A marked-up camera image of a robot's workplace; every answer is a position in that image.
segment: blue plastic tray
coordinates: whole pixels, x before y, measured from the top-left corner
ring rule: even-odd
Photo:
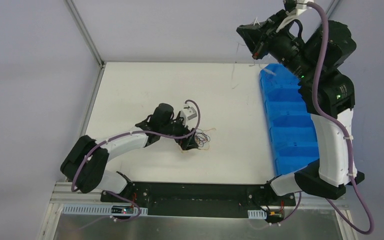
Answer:
[[[261,92],[277,175],[299,170],[319,158],[316,130],[298,93],[298,78],[281,64],[260,73]]]

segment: white wall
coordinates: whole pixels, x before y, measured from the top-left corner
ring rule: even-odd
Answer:
[[[332,19],[347,24],[357,43],[340,70],[355,84],[355,164],[366,174],[359,187],[375,220],[374,233],[360,239],[384,239],[384,1],[344,0]],[[365,213],[348,192],[354,222],[367,229]]]
[[[252,63],[236,33],[256,17],[265,21],[282,0],[75,0],[102,58],[119,62]],[[326,10],[331,0],[317,0]],[[303,37],[320,23],[305,12]]]
[[[0,0],[0,239],[35,239],[98,65],[63,0]]]

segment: white work surface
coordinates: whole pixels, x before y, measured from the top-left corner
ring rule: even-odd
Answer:
[[[182,152],[173,139],[161,138],[113,159],[106,169],[132,181],[265,183],[274,168],[260,70],[248,64],[109,62],[86,134],[96,139],[127,132],[158,104],[172,105],[177,114],[191,99],[201,110],[199,128],[215,128],[207,132],[208,150]]]

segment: blue bin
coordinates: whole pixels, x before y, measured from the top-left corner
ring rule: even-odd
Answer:
[[[277,175],[295,172],[319,158],[316,130],[298,93],[299,80],[281,64],[260,73],[261,92]]]

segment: robotic arm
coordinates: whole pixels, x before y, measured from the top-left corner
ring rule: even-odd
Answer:
[[[107,162],[134,149],[146,148],[157,142],[160,136],[173,136],[182,150],[197,149],[194,128],[189,130],[188,121],[198,117],[199,112],[185,103],[183,109],[174,118],[172,106],[161,103],[145,120],[137,123],[129,131],[95,140],[88,135],[78,139],[67,158],[61,165],[61,172],[82,193],[94,189],[119,194],[132,182],[120,172],[105,170]]]
[[[236,31],[256,60],[271,54],[291,73],[300,79],[298,92],[306,103],[307,112],[317,135],[320,159],[296,172],[279,176],[269,181],[265,188],[272,197],[304,191],[327,199],[338,199],[355,178],[356,183],[364,174],[352,165],[350,176],[348,149],[343,131],[334,122],[320,116],[313,103],[313,78],[319,51],[322,45],[322,27],[319,27],[307,42],[292,35],[289,30],[294,23],[302,32],[299,14],[307,9],[308,0],[284,0],[286,10],[280,10],[259,24],[239,26]],[[340,22],[329,21],[329,41],[322,66],[317,98],[320,108],[344,125],[351,135],[351,121],[355,104],[354,85],[338,71],[344,60],[356,49],[348,27]]]

